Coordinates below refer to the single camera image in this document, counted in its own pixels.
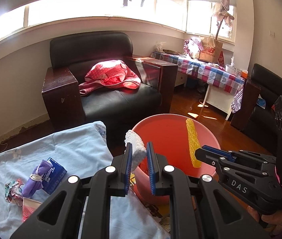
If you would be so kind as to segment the person's right hand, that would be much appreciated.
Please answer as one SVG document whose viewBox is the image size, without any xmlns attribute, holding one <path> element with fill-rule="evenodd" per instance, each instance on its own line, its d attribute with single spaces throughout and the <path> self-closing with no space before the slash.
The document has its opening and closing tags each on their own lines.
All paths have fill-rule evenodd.
<svg viewBox="0 0 282 239">
<path fill-rule="evenodd" d="M 257 221 L 261 219 L 265 223 L 273 225 L 274 228 L 272 229 L 272 235 L 279 235 L 282 233 L 282 210 L 278 210 L 272 215 L 262 215 L 260 216 L 258 212 L 253 209 L 251 206 L 247 207 L 247 212 Z"/>
</svg>

